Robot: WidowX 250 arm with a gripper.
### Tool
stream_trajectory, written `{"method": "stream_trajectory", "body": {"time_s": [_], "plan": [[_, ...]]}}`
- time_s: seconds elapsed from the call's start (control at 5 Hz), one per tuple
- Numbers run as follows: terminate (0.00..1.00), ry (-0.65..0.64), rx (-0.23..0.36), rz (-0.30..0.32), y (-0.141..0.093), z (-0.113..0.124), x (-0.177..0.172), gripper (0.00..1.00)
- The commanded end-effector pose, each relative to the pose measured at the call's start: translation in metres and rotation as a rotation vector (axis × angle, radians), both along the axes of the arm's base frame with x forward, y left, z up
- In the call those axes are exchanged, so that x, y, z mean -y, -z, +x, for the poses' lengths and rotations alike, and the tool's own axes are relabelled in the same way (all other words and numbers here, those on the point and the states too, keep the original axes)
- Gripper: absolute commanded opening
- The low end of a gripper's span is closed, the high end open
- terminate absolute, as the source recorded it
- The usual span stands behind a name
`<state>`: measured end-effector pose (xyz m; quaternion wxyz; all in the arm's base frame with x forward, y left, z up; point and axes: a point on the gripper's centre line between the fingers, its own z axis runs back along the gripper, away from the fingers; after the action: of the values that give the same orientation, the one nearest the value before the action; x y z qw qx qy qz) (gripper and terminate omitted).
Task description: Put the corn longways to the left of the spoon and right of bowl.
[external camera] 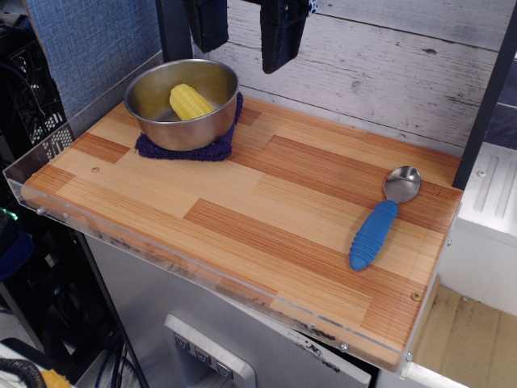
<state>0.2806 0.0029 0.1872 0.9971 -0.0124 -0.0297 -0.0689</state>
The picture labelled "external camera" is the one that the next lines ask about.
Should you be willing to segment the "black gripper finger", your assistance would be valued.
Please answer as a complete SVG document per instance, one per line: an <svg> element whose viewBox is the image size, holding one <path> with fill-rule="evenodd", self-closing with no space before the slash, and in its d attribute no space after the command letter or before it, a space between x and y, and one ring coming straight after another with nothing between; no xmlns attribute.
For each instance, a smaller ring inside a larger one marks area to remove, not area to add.
<svg viewBox="0 0 517 388"><path fill-rule="evenodd" d="M261 1L263 72L272 74L298 55L309 1Z"/></svg>
<svg viewBox="0 0 517 388"><path fill-rule="evenodd" d="M192 37L203 53L209 53L227 42L226 0L189 1L188 16Z"/></svg>

